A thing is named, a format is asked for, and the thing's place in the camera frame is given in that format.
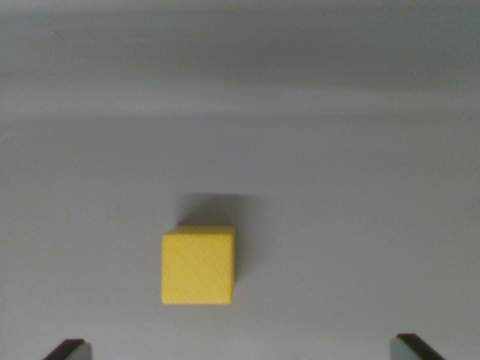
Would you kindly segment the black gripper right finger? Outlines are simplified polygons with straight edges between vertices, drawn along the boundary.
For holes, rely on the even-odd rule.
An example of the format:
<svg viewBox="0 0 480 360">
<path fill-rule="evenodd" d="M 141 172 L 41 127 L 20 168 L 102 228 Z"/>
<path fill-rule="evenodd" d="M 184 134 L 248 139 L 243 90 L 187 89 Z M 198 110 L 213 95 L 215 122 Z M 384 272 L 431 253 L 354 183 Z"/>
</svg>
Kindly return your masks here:
<svg viewBox="0 0 480 360">
<path fill-rule="evenodd" d="M 389 343 L 390 360 L 446 360 L 417 334 L 397 334 Z"/>
</svg>

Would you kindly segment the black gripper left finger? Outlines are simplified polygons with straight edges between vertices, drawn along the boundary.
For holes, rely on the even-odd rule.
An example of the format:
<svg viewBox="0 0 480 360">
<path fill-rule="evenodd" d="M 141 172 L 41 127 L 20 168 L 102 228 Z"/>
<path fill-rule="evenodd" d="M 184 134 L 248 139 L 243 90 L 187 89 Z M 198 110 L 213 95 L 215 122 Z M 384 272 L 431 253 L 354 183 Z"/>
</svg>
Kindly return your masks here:
<svg viewBox="0 0 480 360">
<path fill-rule="evenodd" d="M 43 360 L 92 360 L 92 345 L 83 339 L 65 339 Z"/>
</svg>

